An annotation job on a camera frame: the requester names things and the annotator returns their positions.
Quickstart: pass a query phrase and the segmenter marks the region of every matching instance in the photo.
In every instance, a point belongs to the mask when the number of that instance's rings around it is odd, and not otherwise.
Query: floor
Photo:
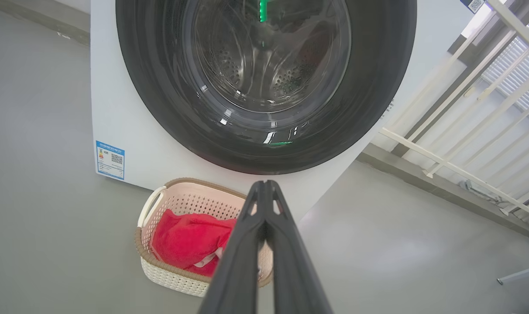
[[[0,314],[196,313],[144,276],[149,191],[94,173],[89,51],[0,12]],[[299,224],[336,313],[529,313],[529,240],[353,163]],[[273,312],[272,287],[259,313]]]

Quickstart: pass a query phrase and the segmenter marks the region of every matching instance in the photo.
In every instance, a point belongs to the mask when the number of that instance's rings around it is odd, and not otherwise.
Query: white handle
[[[138,217],[138,222],[137,222],[137,226],[138,227],[144,227],[146,226],[146,223],[148,222],[148,220],[150,219],[150,217],[152,216],[152,214],[154,213],[154,209],[156,209],[158,207],[158,204],[159,202],[161,201],[161,198],[163,198],[163,194],[161,194],[161,192],[163,190],[167,189],[167,187],[160,187],[160,188],[157,188],[155,191],[152,192],[152,194],[148,197],[148,199],[146,200],[146,203],[144,203],[144,207],[142,207],[142,211],[141,211],[141,216]],[[146,213],[148,212],[148,209],[150,208],[150,205],[152,204],[152,202],[154,201],[154,199],[159,195],[159,199],[158,201],[156,201],[156,203],[154,203],[154,206],[152,207],[150,213],[148,213],[148,215],[146,215]]]

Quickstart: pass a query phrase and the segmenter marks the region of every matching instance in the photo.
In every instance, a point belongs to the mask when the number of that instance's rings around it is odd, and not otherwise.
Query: red towel
[[[206,214],[175,215],[167,209],[151,237],[156,258],[166,264],[203,276],[212,276],[219,259],[203,267],[195,264],[219,248],[225,249],[236,219],[218,220]]]

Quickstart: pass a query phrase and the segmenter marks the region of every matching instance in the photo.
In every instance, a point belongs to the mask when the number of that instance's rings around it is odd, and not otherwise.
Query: plastic basket
[[[152,234],[166,209],[175,215],[205,213],[225,220],[237,218],[244,202],[243,194],[197,179],[176,179],[156,189],[142,208],[135,232],[135,245],[146,276],[166,288],[204,296],[211,277],[187,272],[157,260],[149,248]],[[272,280],[272,250],[266,243],[259,252],[258,264],[258,284],[263,287]]]

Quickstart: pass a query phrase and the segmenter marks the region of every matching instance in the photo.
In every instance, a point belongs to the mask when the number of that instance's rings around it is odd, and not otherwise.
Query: washing machine
[[[471,16],[459,0],[93,1],[95,171],[147,189],[273,179],[297,220]]]

